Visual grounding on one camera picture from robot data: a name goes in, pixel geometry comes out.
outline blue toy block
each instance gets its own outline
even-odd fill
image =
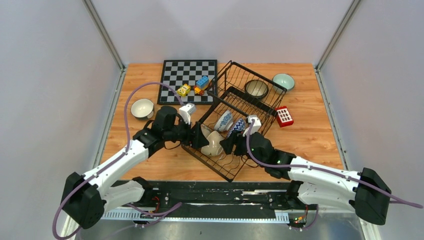
[[[202,76],[199,80],[196,81],[196,86],[201,90],[205,90],[208,84],[209,84],[209,77],[207,76]]]

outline wooden table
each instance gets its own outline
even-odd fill
[[[113,156],[127,143],[123,113],[128,96],[143,83],[160,82],[162,65],[162,63],[129,65],[101,162]],[[269,79],[276,74],[287,73],[295,80],[294,89],[287,92],[280,104],[280,106],[287,106],[294,119],[294,124],[280,128],[275,121],[265,135],[271,140],[272,145],[315,163],[342,169],[343,165],[313,66],[311,64],[282,63],[245,63],[243,65]],[[141,98],[147,98],[156,103],[158,91],[159,85],[156,84],[144,87],[132,97],[128,108],[131,108],[132,103]],[[197,105],[192,122],[197,121],[209,107],[209,105]],[[143,128],[146,121],[135,119],[129,109],[127,113],[132,136]],[[123,179],[132,179],[137,176],[146,180],[163,181],[224,181],[223,178],[180,147],[173,150],[161,149],[151,158],[128,171]],[[269,176],[261,167],[251,168],[245,165],[234,181],[274,182],[280,180]]]

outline light green bowl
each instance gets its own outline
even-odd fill
[[[281,87],[286,88],[287,91],[290,91],[295,87],[295,80],[293,79],[293,77],[285,73],[279,73],[275,75],[272,78],[272,81],[280,85]],[[283,92],[283,90],[281,90],[280,88],[276,86],[274,86],[273,88],[278,94]]]

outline dish rack frame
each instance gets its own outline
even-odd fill
[[[252,80],[260,80],[266,84],[268,93],[262,99],[244,91],[245,84]],[[276,120],[277,111],[275,108],[279,107],[287,89],[265,76],[230,60],[218,72],[216,79],[209,81],[206,91],[208,95],[213,97],[213,103],[209,110],[199,119],[203,127],[206,126],[213,131],[214,125],[222,114],[230,110],[234,122],[239,118],[245,119],[249,115],[256,115],[262,124],[258,132],[265,135]],[[227,137],[227,132],[221,132],[220,134],[224,138]],[[194,149],[184,144],[181,147],[228,182],[232,182],[246,162],[251,161],[247,156],[226,155],[225,153],[221,156],[207,156],[201,153],[201,149]]]

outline white wall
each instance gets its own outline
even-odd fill
[[[323,68],[335,121],[355,170],[424,204],[424,1],[362,1]],[[394,204],[383,240],[422,239],[423,209]]]
[[[120,71],[80,0],[2,0],[0,23],[0,239],[52,239],[65,179],[92,166]]]
[[[352,0],[93,0],[128,63],[314,63]]]

